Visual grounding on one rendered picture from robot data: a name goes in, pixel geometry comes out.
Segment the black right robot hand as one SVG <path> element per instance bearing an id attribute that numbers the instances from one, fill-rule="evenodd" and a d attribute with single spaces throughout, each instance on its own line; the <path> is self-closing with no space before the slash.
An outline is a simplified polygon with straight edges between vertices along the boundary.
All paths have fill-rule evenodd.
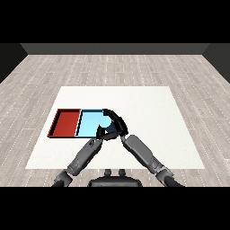
<path id="1" fill-rule="evenodd" d="M 122 117 L 117 115 L 114 111 L 109 109 L 103 109 L 103 115 L 109 116 L 111 118 L 112 123 L 114 124 L 116 132 L 121 136 L 125 136 L 128 134 L 128 128 Z"/>

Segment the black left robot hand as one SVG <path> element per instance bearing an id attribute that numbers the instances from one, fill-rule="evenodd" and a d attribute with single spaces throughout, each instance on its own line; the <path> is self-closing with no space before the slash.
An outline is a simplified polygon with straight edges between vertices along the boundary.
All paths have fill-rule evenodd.
<path id="1" fill-rule="evenodd" d="M 118 131 L 113 124 L 110 124 L 107 128 L 99 126 L 96 131 L 96 138 L 109 141 L 118 137 Z"/>

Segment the light blue shallow open box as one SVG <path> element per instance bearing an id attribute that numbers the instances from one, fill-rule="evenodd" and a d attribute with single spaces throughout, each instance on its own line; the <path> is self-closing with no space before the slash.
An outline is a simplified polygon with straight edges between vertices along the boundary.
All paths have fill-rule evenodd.
<path id="1" fill-rule="evenodd" d="M 75 129 L 76 138 L 96 137 L 97 128 L 103 117 L 102 109 L 82 109 Z"/>

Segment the dark grey robot body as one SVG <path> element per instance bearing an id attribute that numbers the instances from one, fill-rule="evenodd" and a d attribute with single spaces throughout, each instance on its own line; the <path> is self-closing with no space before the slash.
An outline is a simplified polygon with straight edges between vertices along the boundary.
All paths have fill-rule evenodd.
<path id="1" fill-rule="evenodd" d="M 102 177 L 90 180 L 88 187 L 142 187 L 142 183 L 128 177 L 124 169 L 119 169 L 118 176 L 112 176 L 111 169 L 106 169 Z"/>

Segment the small blue can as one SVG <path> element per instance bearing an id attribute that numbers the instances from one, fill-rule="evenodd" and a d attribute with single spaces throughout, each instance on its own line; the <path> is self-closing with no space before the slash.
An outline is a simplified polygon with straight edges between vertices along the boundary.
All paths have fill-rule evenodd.
<path id="1" fill-rule="evenodd" d="M 100 126 L 104 128 L 108 133 L 116 131 L 115 125 L 112 122 L 111 118 L 108 116 L 103 116 L 100 120 Z"/>

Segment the red shallow open box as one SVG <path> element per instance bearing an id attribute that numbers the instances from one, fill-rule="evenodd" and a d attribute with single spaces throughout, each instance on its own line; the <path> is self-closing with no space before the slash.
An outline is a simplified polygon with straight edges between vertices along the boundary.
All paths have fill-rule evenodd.
<path id="1" fill-rule="evenodd" d="M 74 138 L 80 109 L 58 109 L 50 126 L 49 138 Z"/>

